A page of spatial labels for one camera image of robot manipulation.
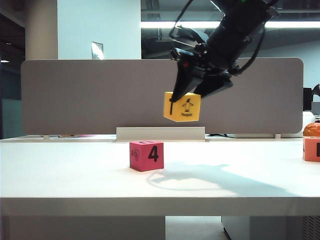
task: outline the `black cable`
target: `black cable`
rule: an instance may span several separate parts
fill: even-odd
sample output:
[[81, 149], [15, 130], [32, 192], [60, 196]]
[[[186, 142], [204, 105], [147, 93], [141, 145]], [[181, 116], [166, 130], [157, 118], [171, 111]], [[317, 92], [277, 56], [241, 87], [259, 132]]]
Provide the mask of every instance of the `black cable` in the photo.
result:
[[277, 2], [279, 2], [279, 0], [272, 0], [267, 5], [271, 7], [271, 6], [274, 6], [275, 4], [277, 4]]
[[262, 32], [261, 38], [260, 38], [259, 43], [256, 46], [256, 49], [255, 49], [252, 57], [250, 58], [250, 60], [242, 68], [237, 69], [237, 70], [230, 70], [229, 71], [230, 74], [232, 74], [232, 75], [242, 74], [248, 67], [250, 67], [250, 65], [254, 62], [254, 60], [256, 59], [256, 57], [260, 51], [261, 45], [262, 45], [264, 38], [265, 38], [265, 33], [266, 33], [266, 27], [265, 27], [265, 25], [263, 25], [263, 32]]
[[174, 32], [175, 30], [175, 27], [176, 27], [176, 24], [177, 22], [179, 22], [179, 20], [181, 19], [181, 17], [183, 16], [183, 14], [185, 13], [185, 11], [187, 10], [187, 8], [189, 7], [189, 5], [192, 3], [193, 0], [189, 0], [186, 5], [183, 7], [182, 11], [180, 12], [179, 16], [176, 18], [175, 20], [175, 23], [174, 23], [174, 26], [173, 28], [171, 29], [171, 31], [169, 32], [169, 37], [172, 38], [172, 39], [176, 39], [177, 36], [173, 36], [172, 33]]

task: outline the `ceiling light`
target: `ceiling light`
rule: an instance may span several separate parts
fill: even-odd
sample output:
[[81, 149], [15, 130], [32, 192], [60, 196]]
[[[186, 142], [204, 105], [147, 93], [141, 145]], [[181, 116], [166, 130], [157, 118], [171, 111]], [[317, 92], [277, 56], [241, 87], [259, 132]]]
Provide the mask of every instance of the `ceiling light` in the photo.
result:
[[320, 28], [320, 21], [268, 21], [265, 27], [276, 29], [312, 29]]
[[[219, 26], [219, 21], [180, 21], [177, 23], [185, 28], [194, 29], [215, 29]], [[174, 21], [142, 21], [142, 29], [171, 29], [175, 25]], [[320, 21], [268, 21], [266, 28], [287, 29], [287, 28], [320, 28]]]

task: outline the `orange object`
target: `orange object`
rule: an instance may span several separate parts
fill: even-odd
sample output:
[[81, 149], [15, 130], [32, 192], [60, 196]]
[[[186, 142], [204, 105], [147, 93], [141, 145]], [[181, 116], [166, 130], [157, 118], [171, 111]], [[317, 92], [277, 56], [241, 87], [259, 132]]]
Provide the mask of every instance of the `orange object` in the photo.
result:
[[201, 95], [188, 92], [176, 102], [171, 102], [173, 92], [165, 92], [163, 116], [175, 122], [199, 121]]
[[320, 137], [303, 137], [303, 159], [305, 161], [320, 162]]
[[313, 122], [305, 126], [303, 136], [306, 137], [320, 137], [320, 123]]

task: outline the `wire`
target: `wire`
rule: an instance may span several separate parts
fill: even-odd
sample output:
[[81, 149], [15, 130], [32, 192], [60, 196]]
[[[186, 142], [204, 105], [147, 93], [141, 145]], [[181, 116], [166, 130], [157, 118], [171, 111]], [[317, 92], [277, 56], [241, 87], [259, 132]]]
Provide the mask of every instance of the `wire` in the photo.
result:
[[265, 25], [263, 24], [263, 32], [262, 32], [262, 36], [259, 40], [259, 43], [258, 45], [256, 46], [256, 49], [252, 55], [252, 57], [250, 58], [250, 60], [240, 69], [237, 69], [237, 70], [230, 70], [229, 73], [232, 74], [232, 75], [238, 75], [238, 74], [242, 74], [248, 67], [250, 67], [250, 65], [254, 62], [254, 60], [256, 59], [259, 51], [260, 51], [260, 48], [261, 48], [261, 45], [264, 41], [264, 38], [265, 38], [265, 33], [266, 33], [266, 27]]
[[175, 24], [174, 24], [173, 28], [171, 29], [171, 31], [169, 32], [169, 37], [170, 37], [170, 38], [173, 38], [173, 39], [177, 38], [177, 36], [172, 35], [172, 33], [173, 33], [174, 30], [175, 30], [175, 27], [176, 27], [177, 22], [180, 21], [181, 17], [184, 15], [185, 11], [186, 11], [187, 8], [189, 7], [189, 5], [192, 3], [192, 1], [193, 1], [193, 0], [189, 0], [189, 1], [186, 3], [186, 5], [183, 7], [182, 11], [180, 12], [179, 16], [176, 18]]

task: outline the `desk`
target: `desk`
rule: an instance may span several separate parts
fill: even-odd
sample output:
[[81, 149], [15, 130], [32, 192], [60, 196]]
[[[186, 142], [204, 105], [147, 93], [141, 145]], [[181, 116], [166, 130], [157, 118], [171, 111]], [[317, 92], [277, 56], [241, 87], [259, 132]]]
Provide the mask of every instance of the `desk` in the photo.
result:
[[129, 168], [129, 144], [2, 142], [1, 212], [14, 216], [315, 216], [320, 164], [302, 139], [165, 142], [164, 169]]

